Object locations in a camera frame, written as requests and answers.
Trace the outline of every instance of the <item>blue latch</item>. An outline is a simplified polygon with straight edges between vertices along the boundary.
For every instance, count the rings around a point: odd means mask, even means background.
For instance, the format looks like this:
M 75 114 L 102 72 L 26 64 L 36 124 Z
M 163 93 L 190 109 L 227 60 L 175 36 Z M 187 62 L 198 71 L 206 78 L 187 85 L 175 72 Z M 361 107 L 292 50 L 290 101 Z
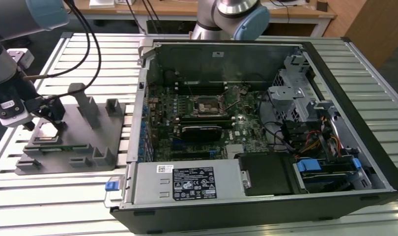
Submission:
M 119 181 L 109 181 L 106 183 L 106 191 L 119 191 Z
M 300 172 L 305 171 L 321 171 L 322 167 L 316 159 L 306 159 L 298 162 Z
M 211 151 L 210 151 L 210 156 L 211 156 L 211 158 L 214 158 L 215 154 L 218 154 L 218 150 L 211 150 Z
M 358 170 L 362 169 L 362 163 L 361 163 L 360 159 L 354 158 L 353 161 L 354 161 L 354 165 L 356 165 L 357 169 Z

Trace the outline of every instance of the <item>circuit board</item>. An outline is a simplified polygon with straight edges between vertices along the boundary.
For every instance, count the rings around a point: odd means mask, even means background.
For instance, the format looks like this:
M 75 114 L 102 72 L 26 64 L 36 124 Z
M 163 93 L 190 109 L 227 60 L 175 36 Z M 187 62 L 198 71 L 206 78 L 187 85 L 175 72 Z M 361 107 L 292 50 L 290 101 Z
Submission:
M 261 91 L 249 90 L 235 84 L 221 95 L 179 95 L 175 87 L 151 86 L 154 161 L 227 159 L 225 147 L 231 144 L 242 144 L 245 152 L 270 151 L 255 113 Z M 183 134 L 187 129 L 193 136 Z

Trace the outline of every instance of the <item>metal grid table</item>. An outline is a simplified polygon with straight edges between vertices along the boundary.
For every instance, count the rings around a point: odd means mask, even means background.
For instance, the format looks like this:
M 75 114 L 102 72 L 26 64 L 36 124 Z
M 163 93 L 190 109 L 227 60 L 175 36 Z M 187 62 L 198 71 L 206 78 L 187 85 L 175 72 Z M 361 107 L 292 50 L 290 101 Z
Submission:
M 105 207 L 105 184 L 125 174 L 138 83 L 138 45 L 143 35 L 98 34 L 105 54 L 103 70 L 87 94 L 97 102 L 118 98 L 127 103 L 118 169 L 110 172 L 18 176 L 15 164 L 31 132 L 8 129 L 0 142 L 0 236 L 131 236 Z M 166 36 L 186 39 L 185 35 Z M 398 96 L 352 43 L 338 38 L 263 37 L 261 40 L 312 41 L 350 99 L 398 166 Z M 62 38 L 43 73 L 71 68 L 86 53 L 87 39 L 77 33 Z M 43 95 L 60 94 L 71 83 L 89 83 L 98 66 L 97 49 L 87 62 L 60 78 L 36 83 Z M 64 103 L 75 103 L 72 97 Z M 118 192 L 111 196 L 121 199 Z M 398 201 L 368 207 L 338 220 L 177 233 L 173 235 L 398 235 Z

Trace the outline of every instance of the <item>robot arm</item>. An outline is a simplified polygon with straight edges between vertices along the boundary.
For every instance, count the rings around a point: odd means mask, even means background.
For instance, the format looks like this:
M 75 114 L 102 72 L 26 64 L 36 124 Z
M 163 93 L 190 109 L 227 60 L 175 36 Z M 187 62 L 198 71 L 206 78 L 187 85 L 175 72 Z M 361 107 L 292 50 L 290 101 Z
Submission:
M 267 29 L 270 12 L 259 0 L 201 0 L 193 39 L 255 40 Z
M 62 0 L 0 0 L 0 42 L 54 30 L 68 22 L 70 17 Z M 43 98 L 34 83 L 24 81 L 23 77 L 24 73 L 0 44 L 0 122 L 7 127 L 31 124 L 31 112 L 40 110 L 38 105 Z M 56 111 L 60 110 L 62 104 L 55 106 L 47 105 L 48 111 L 44 110 L 54 121 L 60 119 Z
M 201 0 L 194 39 L 255 40 L 267 28 L 270 13 L 259 0 Z M 70 17 L 63 0 L 0 0 L 0 42 L 66 25 Z M 64 107 L 47 100 L 0 44 L 0 122 L 7 127 L 34 128 L 32 115 L 62 124 Z

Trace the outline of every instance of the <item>power supply label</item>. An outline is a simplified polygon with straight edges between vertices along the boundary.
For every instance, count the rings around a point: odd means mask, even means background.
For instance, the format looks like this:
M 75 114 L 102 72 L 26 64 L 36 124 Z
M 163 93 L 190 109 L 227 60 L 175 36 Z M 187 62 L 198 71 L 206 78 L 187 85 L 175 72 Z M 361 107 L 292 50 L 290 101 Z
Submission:
M 218 198 L 213 167 L 173 169 L 175 201 Z

